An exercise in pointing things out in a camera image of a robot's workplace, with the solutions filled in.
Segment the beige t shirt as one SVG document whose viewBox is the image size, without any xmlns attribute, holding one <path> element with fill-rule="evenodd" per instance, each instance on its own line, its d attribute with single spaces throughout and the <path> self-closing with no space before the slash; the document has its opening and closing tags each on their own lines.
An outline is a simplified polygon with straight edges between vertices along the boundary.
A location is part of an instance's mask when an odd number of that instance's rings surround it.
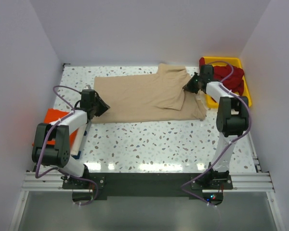
<svg viewBox="0 0 289 231">
<path fill-rule="evenodd" d="M 94 89 L 110 108 L 92 122 L 205 119 L 202 101 L 183 89 L 190 79 L 185 66 L 169 64 L 159 64 L 155 74 L 96 77 Z"/>
</svg>

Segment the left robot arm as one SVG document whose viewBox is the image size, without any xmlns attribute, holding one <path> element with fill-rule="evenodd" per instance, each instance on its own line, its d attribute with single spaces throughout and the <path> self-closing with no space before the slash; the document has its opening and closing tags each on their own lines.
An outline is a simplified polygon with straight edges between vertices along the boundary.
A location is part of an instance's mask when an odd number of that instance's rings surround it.
<svg viewBox="0 0 289 231">
<path fill-rule="evenodd" d="M 36 163 L 35 178 L 39 179 L 52 170 L 58 170 L 73 178 L 80 189 L 90 184 L 87 167 L 70 154 L 70 135 L 88 124 L 94 117 L 101 116 L 108 106 L 95 90 L 80 92 L 79 107 L 72 108 L 67 115 L 51 123 L 37 125 L 32 149 L 32 161 Z"/>
</svg>

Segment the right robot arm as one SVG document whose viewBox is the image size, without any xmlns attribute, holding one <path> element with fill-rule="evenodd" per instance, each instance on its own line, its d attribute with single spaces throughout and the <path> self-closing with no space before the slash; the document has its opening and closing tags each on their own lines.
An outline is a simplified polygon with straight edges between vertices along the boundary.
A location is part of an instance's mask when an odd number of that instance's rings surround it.
<svg viewBox="0 0 289 231">
<path fill-rule="evenodd" d="M 216 128 L 219 132 L 219 140 L 215 155 L 207 170 L 184 183 L 182 187 L 193 182 L 203 183 L 210 189 L 220 186 L 222 180 L 227 180 L 229 176 L 230 161 L 237 141 L 250 131 L 249 100 L 225 87 L 223 83 L 234 72 L 234 67 L 230 63 L 225 62 L 225 64 L 230 67 L 230 73 L 222 80 L 214 79 L 214 67 L 209 63 L 201 65 L 199 73 L 195 73 L 183 87 L 190 93 L 197 93 L 201 90 L 218 103 Z"/>
</svg>

